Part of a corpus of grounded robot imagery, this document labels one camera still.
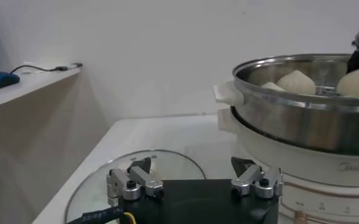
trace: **wall shelf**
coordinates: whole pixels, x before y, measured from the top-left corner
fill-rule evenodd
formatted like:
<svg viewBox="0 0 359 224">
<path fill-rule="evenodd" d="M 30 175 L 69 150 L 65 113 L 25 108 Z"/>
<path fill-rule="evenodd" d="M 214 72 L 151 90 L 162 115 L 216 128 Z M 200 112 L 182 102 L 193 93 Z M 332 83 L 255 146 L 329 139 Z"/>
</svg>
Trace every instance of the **wall shelf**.
<svg viewBox="0 0 359 224">
<path fill-rule="evenodd" d="M 19 83 L 0 89 L 0 105 L 34 92 L 45 86 L 80 73 L 80 69 L 65 72 L 35 72 L 19 75 Z"/>
</svg>

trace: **white countertop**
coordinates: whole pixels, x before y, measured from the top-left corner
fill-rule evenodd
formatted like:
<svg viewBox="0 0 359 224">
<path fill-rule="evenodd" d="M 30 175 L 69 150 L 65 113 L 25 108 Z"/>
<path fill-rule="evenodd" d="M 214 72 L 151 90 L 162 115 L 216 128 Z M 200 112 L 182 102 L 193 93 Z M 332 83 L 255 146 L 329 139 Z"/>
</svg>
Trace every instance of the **white countertop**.
<svg viewBox="0 0 359 224">
<path fill-rule="evenodd" d="M 214 156 L 218 153 L 218 156 L 229 159 L 229 147 L 234 144 L 234 139 L 233 134 L 218 130 L 215 115 L 118 121 L 71 175 L 33 224 L 64 223 L 67 203 L 78 185 L 106 162 L 130 152 L 146 149 L 177 151 L 189 156 L 203 169 L 208 170 L 207 176 L 222 177 L 225 174 L 221 172 L 225 167 L 209 169 L 208 166 L 211 163 L 206 163 L 205 160 L 202 162 L 197 152 L 205 154 L 204 150 L 212 150 Z"/>
</svg>

